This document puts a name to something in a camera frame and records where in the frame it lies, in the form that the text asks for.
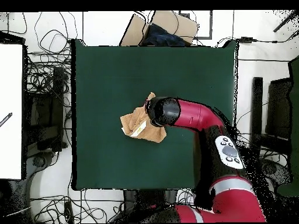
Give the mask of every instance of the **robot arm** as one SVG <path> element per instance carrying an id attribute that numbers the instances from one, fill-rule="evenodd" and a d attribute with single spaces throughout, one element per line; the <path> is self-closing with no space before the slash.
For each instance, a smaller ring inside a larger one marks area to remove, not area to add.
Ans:
<path id="1" fill-rule="evenodd" d="M 211 108 L 192 101 L 155 97 L 145 103 L 151 124 L 187 128 L 200 140 L 202 161 L 194 203 L 178 205 L 181 222 L 264 222 L 262 210 L 234 141 Z"/>

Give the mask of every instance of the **green tabletop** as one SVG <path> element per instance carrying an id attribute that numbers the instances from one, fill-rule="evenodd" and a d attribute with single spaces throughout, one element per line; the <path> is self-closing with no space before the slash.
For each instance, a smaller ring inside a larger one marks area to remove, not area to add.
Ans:
<path id="1" fill-rule="evenodd" d="M 75 45 L 75 188 L 194 187 L 191 131 L 167 128 L 161 143 L 134 139 L 124 135 L 120 117 L 154 92 L 208 104 L 232 121 L 236 42 L 224 48 Z"/>

